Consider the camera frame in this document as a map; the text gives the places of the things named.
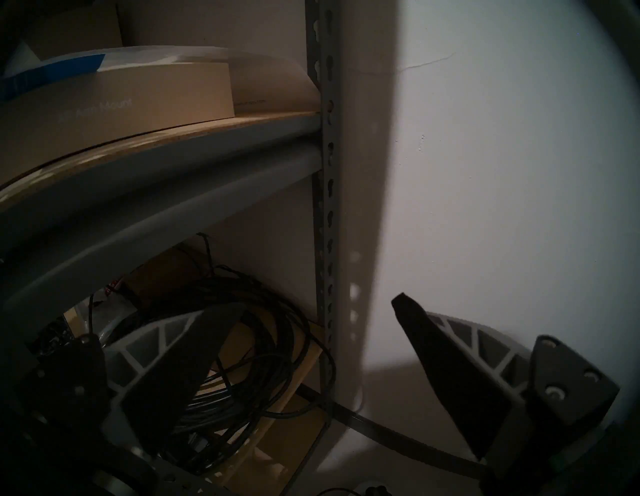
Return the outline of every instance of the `cardboard box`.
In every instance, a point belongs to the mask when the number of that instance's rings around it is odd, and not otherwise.
[[[115,4],[74,8],[30,26],[4,66],[4,73],[16,74],[53,57],[121,46]]]
[[[92,72],[0,104],[0,184],[113,140],[234,116],[226,63]]]

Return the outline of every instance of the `particle board shelf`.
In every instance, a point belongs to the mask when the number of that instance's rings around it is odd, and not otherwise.
[[[304,398],[293,395],[283,412],[293,412],[308,404]],[[320,408],[294,419],[274,421],[225,487],[240,496],[278,496],[307,456],[325,422],[326,415]]]
[[[76,212],[4,259],[0,311],[19,321],[25,339],[32,339],[48,322],[114,277],[309,177],[321,165],[317,142],[297,138]],[[79,195],[92,193],[77,187]],[[56,203],[72,203],[72,197],[60,196]],[[45,217],[49,205],[31,205],[31,209],[36,217]],[[13,222],[14,231],[28,227],[20,216]]]
[[[0,189],[0,257],[79,211],[320,126],[315,111],[245,113],[140,134],[44,164]]]
[[[273,335],[275,335],[275,322],[273,321],[273,318],[270,316],[270,314],[267,314],[262,311],[256,311],[256,313],[262,319],[267,329],[269,329],[270,332]],[[319,326],[315,324],[311,324],[311,331],[319,340],[324,339],[323,329],[320,328]],[[222,349],[220,350],[220,358],[223,362],[223,365],[237,362],[249,349],[251,349],[251,347],[253,346],[252,339],[248,339],[248,333],[250,332],[251,331],[248,328],[244,329],[243,324],[236,325],[236,327],[232,330],[232,333],[229,335],[229,338],[223,345]],[[304,339],[304,334],[302,333],[302,331],[296,329],[296,333],[294,334],[293,356],[298,356],[298,353],[302,348],[303,339]],[[314,364],[317,362],[318,358],[320,357],[321,353],[322,351],[320,347],[317,344],[312,342],[311,345],[309,346],[309,349],[307,351],[307,354],[304,360],[302,361],[302,363],[300,363],[300,366],[294,372],[293,379],[291,381],[291,384],[289,385],[289,388],[287,388],[287,390],[285,391],[285,394],[270,408],[272,412],[279,413],[284,411],[285,407],[287,407],[287,404],[293,398],[296,389],[298,388],[298,386],[300,386],[304,378],[311,371]],[[230,377],[231,382],[242,380],[243,375],[245,375],[248,372],[248,368],[244,371],[240,369],[236,373],[238,372],[241,372],[241,374],[237,374],[233,378]],[[291,420],[293,419],[280,420],[279,422],[289,422]],[[269,419],[267,417],[263,417],[258,423],[251,437],[248,439],[248,442],[246,442],[231,458],[229,458],[229,460],[224,462],[222,465],[214,468],[204,476],[211,479],[211,481],[213,481],[215,484],[218,484],[220,486],[226,485],[231,480],[233,475],[237,472],[239,467],[241,467],[242,464],[250,456],[252,456],[254,450],[256,449],[256,446],[258,446],[260,441],[266,436],[269,429],[272,427],[274,423],[275,423],[275,419]]]

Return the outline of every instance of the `coiled black cable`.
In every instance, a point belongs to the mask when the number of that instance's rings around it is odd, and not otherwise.
[[[336,375],[333,357],[324,344],[313,335],[309,321],[301,310],[287,299],[265,288],[251,276],[227,266],[214,267],[207,237],[202,234],[202,238],[209,259],[208,276],[172,292],[167,298],[154,302],[146,310],[135,312],[124,319],[112,333],[114,339],[119,339],[126,333],[155,320],[194,312],[215,304],[234,301],[246,303],[248,310],[243,314],[241,322],[253,332],[253,355],[243,357],[238,363],[227,365],[226,368],[218,357],[218,370],[204,380],[202,389],[211,387],[211,384],[219,379],[222,379],[224,387],[196,395],[173,430],[175,435],[200,433],[207,439],[210,439],[211,433],[215,431],[226,429],[224,434],[211,440],[200,452],[187,458],[177,458],[172,453],[163,453],[178,466],[198,475],[231,457],[253,433],[260,418],[291,419],[323,403],[333,388]],[[273,318],[275,339],[256,314],[257,310],[266,311]],[[298,355],[293,356],[296,328],[299,330],[297,332],[304,335],[304,341]],[[293,374],[307,355],[312,342],[320,347],[331,368],[331,378],[323,394],[296,412],[270,412],[269,408],[289,388]],[[246,365],[250,365],[246,378],[239,383],[231,384],[228,375]]]

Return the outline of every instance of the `gray metal shelf frame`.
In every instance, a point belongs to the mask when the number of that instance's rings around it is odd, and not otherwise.
[[[305,0],[307,74],[320,89],[322,105],[322,170],[312,176],[314,246],[316,260],[316,309],[324,327],[324,345],[335,357],[338,293],[338,229],[341,155],[340,0]],[[324,393],[331,370],[320,357],[320,387]],[[333,391],[325,397],[325,422],[317,438],[280,496],[295,483],[313,455],[333,418]]]

